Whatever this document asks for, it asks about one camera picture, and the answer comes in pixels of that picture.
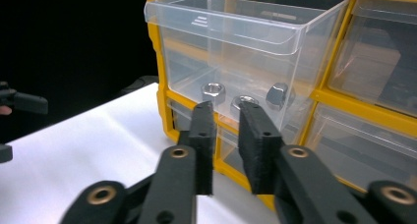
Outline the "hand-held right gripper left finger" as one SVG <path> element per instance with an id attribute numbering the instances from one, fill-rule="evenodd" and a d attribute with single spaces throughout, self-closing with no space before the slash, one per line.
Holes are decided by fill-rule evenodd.
<path id="1" fill-rule="evenodd" d="M 211 196 L 213 151 L 216 125 L 213 120 L 211 101 L 197 104 L 192 112 L 190 128 L 180 132 L 178 144 L 187 145 L 196 151 L 196 194 Z"/>

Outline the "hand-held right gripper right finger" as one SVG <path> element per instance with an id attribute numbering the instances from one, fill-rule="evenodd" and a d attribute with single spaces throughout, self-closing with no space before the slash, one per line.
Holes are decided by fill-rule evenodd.
<path id="1" fill-rule="evenodd" d="M 265 110 L 256 103 L 239 104 L 238 148 L 253 194 L 273 194 L 274 159 L 282 136 Z"/>

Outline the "clear plastic drawer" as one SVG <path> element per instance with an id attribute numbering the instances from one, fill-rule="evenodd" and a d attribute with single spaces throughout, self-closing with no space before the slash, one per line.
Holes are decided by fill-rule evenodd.
<path id="1" fill-rule="evenodd" d="M 301 118 L 335 40 L 349 0 L 153 0 L 145 19 L 159 29 L 171 91 L 203 102 L 201 87 L 220 83 L 226 98 L 214 104 L 222 119 L 237 95 L 256 98 L 282 129 Z M 286 83 L 290 107 L 267 106 L 268 90 Z"/>

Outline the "silver hex nut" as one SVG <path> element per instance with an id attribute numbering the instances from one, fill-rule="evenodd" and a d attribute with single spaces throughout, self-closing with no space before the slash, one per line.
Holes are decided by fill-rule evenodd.
<path id="1" fill-rule="evenodd" d="M 254 104 L 258 104 L 259 101 L 250 96 L 250 95 L 237 95 L 235 96 L 230 103 L 230 115 L 233 118 L 238 118 L 239 114 L 240 114 L 240 104 L 242 102 L 250 102 L 250 103 L 254 103 Z"/>
<path id="2" fill-rule="evenodd" d="M 220 83 L 207 83 L 201 87 L 203 101 L 221 104 L 226 98 L 226 88 Z"/>
<path id="3" fill-rule="evenodd" d="M 295 90 L 286 83 L 275 83 L 266 96 L 267 106 L 280 111 L 284 107 L 290 107 L 295 99 Z"/>

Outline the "black curtain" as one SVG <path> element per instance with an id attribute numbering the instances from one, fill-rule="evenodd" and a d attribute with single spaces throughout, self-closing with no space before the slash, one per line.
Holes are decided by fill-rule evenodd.
<path id="1" fill-rule="evenodd" d="M 0 81 L 47 99 L 47 114 L 0 116 L 0 142 L 38 131 L 157 73 L 147 0 L 0 0 Z"/>

